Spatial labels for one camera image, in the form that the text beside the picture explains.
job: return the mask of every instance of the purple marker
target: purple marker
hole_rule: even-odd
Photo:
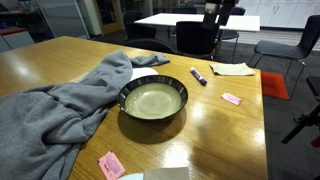
[[[197,80],[200,82],[202,86],[205,86],[207,84],[207,81],[200,75],[200,73],[194,68],[191,68],[191,73],[194,75],[194,77],[197,78]]]

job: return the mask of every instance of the tripod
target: tripod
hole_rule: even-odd
[[[320,102],[316,104],[312,110],[307,114],[302,114],[298,119],[294,119],[296,123],[290,133],[281,141],[283,144],[287,144],[292,138],[294,138],[305,126],[320,125]]]

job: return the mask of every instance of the gray fabric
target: gray fabric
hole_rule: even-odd
[[[107,55],[80,83],[36,87],[0,99],[1,179],[67,179],[81,143],[96,131],[132,65],[169,62],[151,55]]]

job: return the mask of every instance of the bowl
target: bowl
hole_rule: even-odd
[[[188,101],[187,88],[164,75],[143,76],[126,84],[118,95],[120,109],[142,120],[168,120]]]

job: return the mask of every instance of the bowl rim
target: bowl rim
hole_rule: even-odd
[[[135,82],[137,82],[137,81],[139,81],[139,80],[141,80],[141,79],[147,78],[147,77],[166,77],[166,78],[173,79],[173,80],[179,82],[179,84],[182,85],[182,87],[184,88],[184,91],[185,91],[185,94],[186,94],[186,95],[185,95],[185,101],[183,101],[183,100],[181,99],[181,105],[180,105],[179,110],[177,110],[176,112],[174,112],[174,113],[172,113],[172,114],[170,114],[170,115],[167,115],[167,116],[164,116],[164,117],[161,117],[161,118],[146,119],[146,118],[141,118],[141,117],[134,116],[134,115],[128,113],[124,108],[121,107],[121,104],[120,104],[121,92],[124,91],[124,89],[125,89],[130,83],[135,83]],[[150,83],[161,83],[161,84],[166,84],[166,85],[170,86],[169,84],[163,83],[163,82],[148,82],[148,83],[141,84],[141,85],[139,85],[139,86],[137,86],[137,87],[140,87],[140,86],[145,85],[145,84],[150,84]],[[177,90],[175,87],[173,87],[173,88],[174,88],[174,89],[179,93],[179,95],[181,96],[181,93],[179,92],[179,90]],[[121,88],[121,90],[119,91],[118,98],[117,98],[117,104],[118,104],[118,106],[120,107],[120,112],[123,111],[124,113],[126,113],[127,115],[129,115],[129,116],[131,116],[131,117],[133,117],[133,118],[135,118],[135,119],[140,119],[140,120],[144,120],[144,121],[160,121],[160,120],[169,120],[169,119],[175,117],[175,116],[185,107],[185,105],[186,105],[187,102],[188,102],[188,99],[189,99],[188,89],[187,89],[187,87],[186,87],[180,80],[178,80],[178,79],[176,79],[176,78],[174,78],[174,77],[171,77],[171,76],[159,75],[159,74],[158,74],[158,75],[142,76],[142,77],[139,77],[139,78],[137,78],[137,79],[134,79],[134,80],[128,82],[128,83],[127,83],[126,85],[124,85],[124,86]]]

